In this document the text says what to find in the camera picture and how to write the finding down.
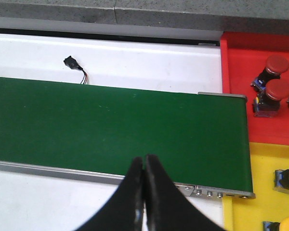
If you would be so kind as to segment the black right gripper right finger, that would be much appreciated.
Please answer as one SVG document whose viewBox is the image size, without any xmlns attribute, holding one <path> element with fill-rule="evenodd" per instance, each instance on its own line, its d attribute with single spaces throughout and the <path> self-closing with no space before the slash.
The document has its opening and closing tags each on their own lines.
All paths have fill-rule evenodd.
<svg viewBox="0 0 289 231">
<path fill-rule="evenodd" d="M 145 157 L 145 204 L 150 231 L 222 231 L 176 188 L 159 158 Z"/>
</svg>

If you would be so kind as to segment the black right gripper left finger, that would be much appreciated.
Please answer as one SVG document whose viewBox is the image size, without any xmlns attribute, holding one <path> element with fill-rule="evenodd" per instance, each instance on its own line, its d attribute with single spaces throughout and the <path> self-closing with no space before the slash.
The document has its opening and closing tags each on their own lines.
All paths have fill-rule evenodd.
<svg viewBox="0 0 289 231">
<path fill-rule="evenodd" d="M 77 230 L 141 231 L 143 213 L 143 161 L 136 157 L 109 200 Z"/>
</svg>

